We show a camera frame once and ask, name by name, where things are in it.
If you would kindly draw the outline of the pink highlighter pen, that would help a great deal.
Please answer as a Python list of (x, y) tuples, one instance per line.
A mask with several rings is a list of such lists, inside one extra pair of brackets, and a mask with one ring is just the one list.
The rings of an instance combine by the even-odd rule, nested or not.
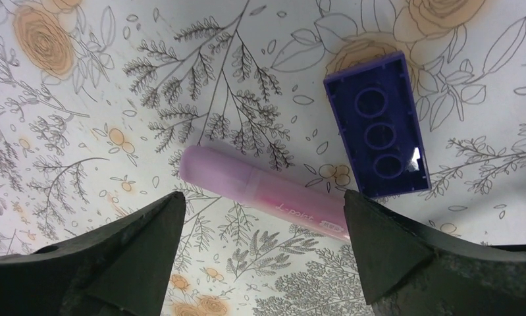
[(344, 201), (323, 194), (208, 147), (183, 151), (183, 181), (289, 223), (343, 242), (350, 241)]

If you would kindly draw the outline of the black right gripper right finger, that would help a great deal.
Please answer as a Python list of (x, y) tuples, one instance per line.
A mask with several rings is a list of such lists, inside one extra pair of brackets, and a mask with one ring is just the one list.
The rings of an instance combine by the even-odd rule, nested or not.
[(526, 243), (484, 246), (349, 190), (344, 214), (375, 315), (526, 315)]

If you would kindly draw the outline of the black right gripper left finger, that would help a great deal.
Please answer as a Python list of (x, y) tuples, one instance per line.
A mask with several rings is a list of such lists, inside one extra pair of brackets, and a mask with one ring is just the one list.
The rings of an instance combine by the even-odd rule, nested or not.
[(159, 315), (186, 200), (138, 211), (28, 255), (0, 257), (0, 315)]

